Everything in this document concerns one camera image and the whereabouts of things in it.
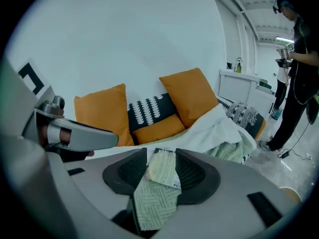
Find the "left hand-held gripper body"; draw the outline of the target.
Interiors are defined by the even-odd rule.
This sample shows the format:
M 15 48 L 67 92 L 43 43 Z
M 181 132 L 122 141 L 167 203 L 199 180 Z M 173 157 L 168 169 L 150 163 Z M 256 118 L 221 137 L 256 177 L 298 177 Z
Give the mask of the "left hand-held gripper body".
M 62 117 L 65 100 L 26 63 L 16 71 L 8 62 L 1 63 L 1 133 L 41 143 L 38 130 Z

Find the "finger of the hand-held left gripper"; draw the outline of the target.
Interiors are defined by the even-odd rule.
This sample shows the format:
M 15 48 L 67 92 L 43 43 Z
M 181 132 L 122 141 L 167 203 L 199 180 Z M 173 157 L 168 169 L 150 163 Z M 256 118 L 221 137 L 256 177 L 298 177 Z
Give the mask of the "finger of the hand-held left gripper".
M 61 119 L 61 128 L 71 131 L 69 143 L 62 148 L 68 150 L 101 150 L 115 147 L 119 137 L 108 130 L 96 128 L 69 119 Z

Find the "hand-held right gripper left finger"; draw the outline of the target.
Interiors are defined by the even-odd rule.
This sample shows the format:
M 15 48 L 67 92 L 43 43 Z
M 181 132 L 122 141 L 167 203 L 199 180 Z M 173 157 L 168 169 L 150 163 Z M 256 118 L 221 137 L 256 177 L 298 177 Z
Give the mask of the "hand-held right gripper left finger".
M 147 168 L 146 148 L 64 163 L 79 239 L 138 239 L 133 194 Z

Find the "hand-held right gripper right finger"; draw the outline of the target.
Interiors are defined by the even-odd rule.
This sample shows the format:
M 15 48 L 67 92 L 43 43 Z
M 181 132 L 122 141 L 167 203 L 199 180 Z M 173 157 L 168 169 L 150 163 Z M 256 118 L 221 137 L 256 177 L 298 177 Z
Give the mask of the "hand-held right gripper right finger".
M 271 239 L 298 208 L 248 166 L 185 149 L 175 153 L 182 193 L 157 239 Z

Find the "person's left hand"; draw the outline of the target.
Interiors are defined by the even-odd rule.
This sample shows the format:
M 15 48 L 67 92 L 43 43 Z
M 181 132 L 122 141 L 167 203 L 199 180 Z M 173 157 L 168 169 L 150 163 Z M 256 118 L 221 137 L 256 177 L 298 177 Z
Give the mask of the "person's left hand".
M 39 141 L 42 145 L 49 143 L 69 143 L 71 131 L 53 125 L 45 125 L 38 130 Z

